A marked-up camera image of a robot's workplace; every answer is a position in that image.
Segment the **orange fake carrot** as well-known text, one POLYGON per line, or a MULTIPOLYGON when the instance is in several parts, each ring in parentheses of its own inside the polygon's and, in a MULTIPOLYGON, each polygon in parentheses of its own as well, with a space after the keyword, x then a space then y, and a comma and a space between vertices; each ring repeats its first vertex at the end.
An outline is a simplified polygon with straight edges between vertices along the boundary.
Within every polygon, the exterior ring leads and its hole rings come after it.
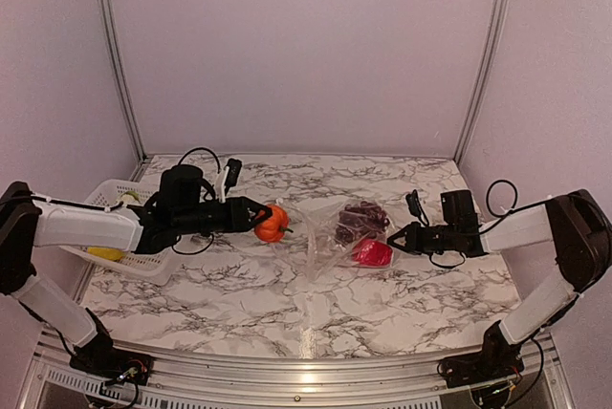
POLYGON ((271 204, 269 209, 272 211, 272 216, 257 225, 254 229, 254 233, 262 242, 278 243, 287 233, 292 232, 289 229, 289 216, 282 207, 276 204, 271 204))

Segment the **red fake pepper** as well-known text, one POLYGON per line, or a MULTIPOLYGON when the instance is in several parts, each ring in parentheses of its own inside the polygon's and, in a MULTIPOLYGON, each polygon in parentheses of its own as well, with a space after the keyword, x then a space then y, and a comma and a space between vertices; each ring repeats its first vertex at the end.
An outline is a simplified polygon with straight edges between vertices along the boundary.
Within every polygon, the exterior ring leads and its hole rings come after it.
POLYGON ((360 267, 385 268, 392 263, 393 249, 384 242, 366 238, 353 247, 352 260, 360 267))

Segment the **purple fake grapes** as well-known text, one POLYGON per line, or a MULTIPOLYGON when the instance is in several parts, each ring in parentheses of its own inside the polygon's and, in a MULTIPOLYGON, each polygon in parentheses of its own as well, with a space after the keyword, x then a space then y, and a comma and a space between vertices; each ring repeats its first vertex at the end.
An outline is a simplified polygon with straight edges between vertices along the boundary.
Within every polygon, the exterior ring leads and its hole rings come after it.
POLYGON ((367 201, 351 203, 339 211, 335 238, 343 245, 363 238, 376 239, 386 233, 389 225, 388 215, 379 204, 367 201))

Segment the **clear zip top bag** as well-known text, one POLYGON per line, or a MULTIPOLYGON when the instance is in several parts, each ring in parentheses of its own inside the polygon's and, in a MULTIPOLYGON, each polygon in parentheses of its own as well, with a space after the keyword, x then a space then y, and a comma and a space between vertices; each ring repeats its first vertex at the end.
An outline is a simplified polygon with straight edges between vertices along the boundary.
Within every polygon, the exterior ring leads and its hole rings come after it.
POLYGON ((384 203, 352 199, 322 208, 289 210, 291 229, 273 254, 310 282, 334 269, 388 269, 394 251, 386 239, 396 229, 384 203))

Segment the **yellow fake lemon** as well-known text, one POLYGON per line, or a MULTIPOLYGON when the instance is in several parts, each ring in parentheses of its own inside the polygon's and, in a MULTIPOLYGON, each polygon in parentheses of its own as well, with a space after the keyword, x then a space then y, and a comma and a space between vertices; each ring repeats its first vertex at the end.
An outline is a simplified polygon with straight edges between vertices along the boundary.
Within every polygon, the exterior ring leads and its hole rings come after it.
POLYGON ((87 253, 112 262, 118 262, 125 256, 124 251, 115 248, 88 247, 87 253))

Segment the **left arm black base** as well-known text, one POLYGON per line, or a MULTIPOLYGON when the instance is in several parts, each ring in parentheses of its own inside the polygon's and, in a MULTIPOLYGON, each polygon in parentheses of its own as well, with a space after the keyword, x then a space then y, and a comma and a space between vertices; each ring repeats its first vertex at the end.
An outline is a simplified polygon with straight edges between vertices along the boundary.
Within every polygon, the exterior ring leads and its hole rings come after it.
POLYGON ((87 374, 105 377, 108 385, 129 380, 144 386, 149 379, 152 357, 116 348, 110 333, 97 316, 89 309, 85 311, 92 317, 97 334, 83 347, 77 345, 73 347, 70 367, 87 374))

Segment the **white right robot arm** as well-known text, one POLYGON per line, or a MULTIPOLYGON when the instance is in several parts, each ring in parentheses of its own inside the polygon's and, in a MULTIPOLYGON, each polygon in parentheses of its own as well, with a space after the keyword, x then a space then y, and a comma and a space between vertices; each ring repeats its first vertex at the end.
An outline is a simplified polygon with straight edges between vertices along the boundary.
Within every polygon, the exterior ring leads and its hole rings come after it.
POLYGON ((611 224, 585 189, 512 208, 480 224, 467 189, 442 194, 443 223, 415 221, 386 242, 408 254, 433 257, 454 251, 476 258, 511 248, 550 243, 556 266, 532 293, 484 335, 473 369, 493 378, 511 362, 511 350, 567 312, 611 266, 611 224))

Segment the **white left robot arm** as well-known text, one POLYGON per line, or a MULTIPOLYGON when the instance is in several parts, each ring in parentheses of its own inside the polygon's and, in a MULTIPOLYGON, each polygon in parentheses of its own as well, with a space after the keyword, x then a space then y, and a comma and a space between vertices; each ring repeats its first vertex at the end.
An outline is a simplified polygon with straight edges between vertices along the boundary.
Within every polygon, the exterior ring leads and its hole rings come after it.
POLYGON ((99 320, 55 283, 36 272, 34 248, 112 248, 153 255, 185 235, 242 233, 272 217, 272 210, 247 197, 227 197, 239 169, 228 165, 220 185, 194 165, 166 170, 159 189, 142 205, 106 207, 35 195, 15 182, 1 198, 1 292, 62 333, 85 362, 102 376, 120 368, 120 353, 99 320))

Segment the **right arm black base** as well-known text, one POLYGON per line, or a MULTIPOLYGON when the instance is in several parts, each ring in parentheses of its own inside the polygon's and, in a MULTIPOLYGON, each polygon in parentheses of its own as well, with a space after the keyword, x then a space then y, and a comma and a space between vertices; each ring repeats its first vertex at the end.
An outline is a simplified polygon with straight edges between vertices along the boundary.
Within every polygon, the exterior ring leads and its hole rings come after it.
POLYGON ((525 369, 521 347, 521 344, 506 340, 500 329, 500 321, 497 321, 485 330, 482 348, 478 352, 442 358, 437 373, 448 388, 520 374, 525 369))

